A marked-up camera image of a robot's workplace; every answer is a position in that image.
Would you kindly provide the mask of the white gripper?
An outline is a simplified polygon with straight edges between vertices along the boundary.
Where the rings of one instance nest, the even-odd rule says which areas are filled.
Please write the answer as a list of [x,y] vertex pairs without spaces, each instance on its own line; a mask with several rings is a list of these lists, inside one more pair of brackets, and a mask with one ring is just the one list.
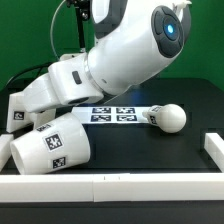
[[28,112],[95,103],[104,97],[90,75],[86,53],[53,63],[46,74],[23,90],[23,94]]

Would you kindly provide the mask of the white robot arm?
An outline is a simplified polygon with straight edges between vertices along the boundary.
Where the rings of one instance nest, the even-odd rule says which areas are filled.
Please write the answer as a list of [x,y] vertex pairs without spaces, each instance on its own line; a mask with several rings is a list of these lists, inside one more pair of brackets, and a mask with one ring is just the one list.
[[90,0],[98,43],[56,62],[23,90],[28,112],[106,102],[157,75],[182,51],[190,0]]

